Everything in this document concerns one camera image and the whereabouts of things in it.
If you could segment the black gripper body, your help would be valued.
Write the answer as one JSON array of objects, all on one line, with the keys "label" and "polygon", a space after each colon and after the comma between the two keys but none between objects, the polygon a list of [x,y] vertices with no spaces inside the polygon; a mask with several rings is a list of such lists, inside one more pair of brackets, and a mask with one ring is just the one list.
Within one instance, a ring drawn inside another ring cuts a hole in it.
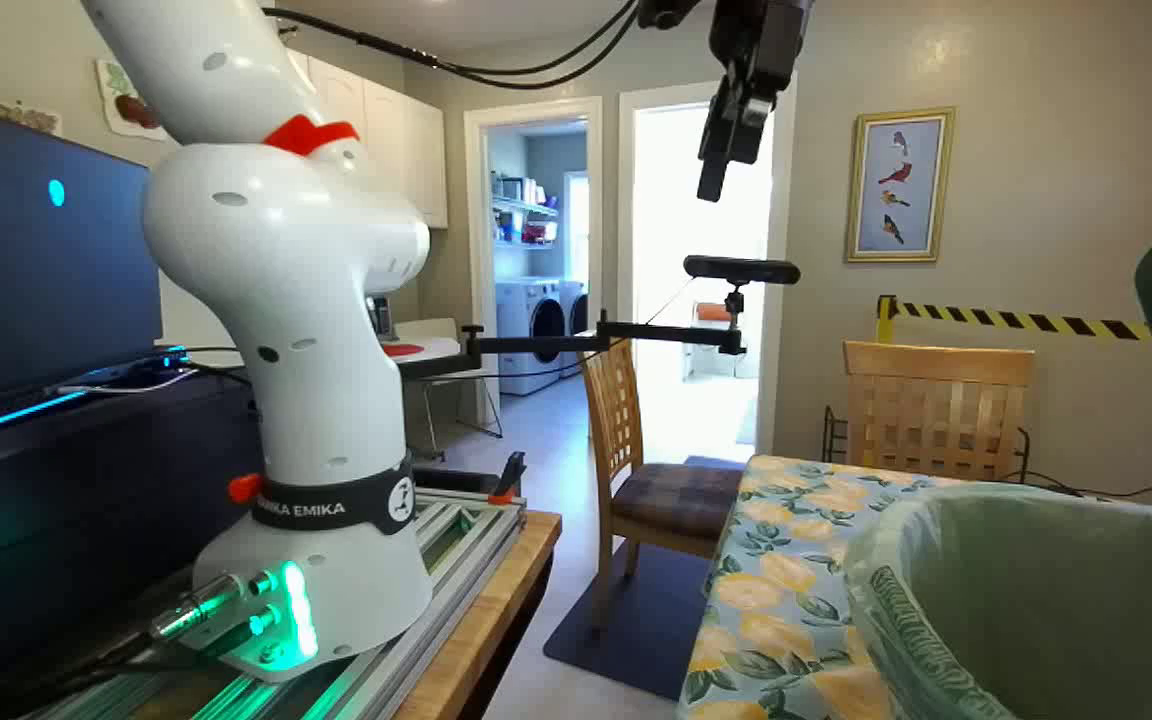
[{"label": "black gripper body", "polygon": [[715,0],[710,48],[724,67],[715,116],[753,125],[778,108],[803,48],[812,0]]}]

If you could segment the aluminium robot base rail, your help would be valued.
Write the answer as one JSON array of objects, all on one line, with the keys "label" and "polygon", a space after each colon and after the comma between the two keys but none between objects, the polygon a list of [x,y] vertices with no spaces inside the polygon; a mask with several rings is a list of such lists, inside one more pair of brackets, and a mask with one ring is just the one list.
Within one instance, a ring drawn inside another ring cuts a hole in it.
[{"label": "aluminium robot base rail", "polygon": [[391,537],[365,526],[292,533],[242,519],[202,551],[185,600],[67,678],[41,712],[129,716],[167,648],[228,667],[228,694],[209,696],[205,716],[257,716],[320,667],[335,681],[311,700],[318,712],[380,712],[523,519],[513,491],[417,489],[399,510],[410,526]]}]

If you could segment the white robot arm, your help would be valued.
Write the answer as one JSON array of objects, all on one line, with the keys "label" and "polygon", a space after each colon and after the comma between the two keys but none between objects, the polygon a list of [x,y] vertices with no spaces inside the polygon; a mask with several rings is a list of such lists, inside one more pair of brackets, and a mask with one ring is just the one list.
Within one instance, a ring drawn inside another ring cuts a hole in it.
[{"label": "white robot arm", "polygon": [[283,684],[372,652],[431,605],[399,367],[368,303],[427,224],[289,59],[260,0],[81,0],[176,151],[146,191],[147,253],[244,362],[266,480],[193,576],[242,587],[223,661]]}]

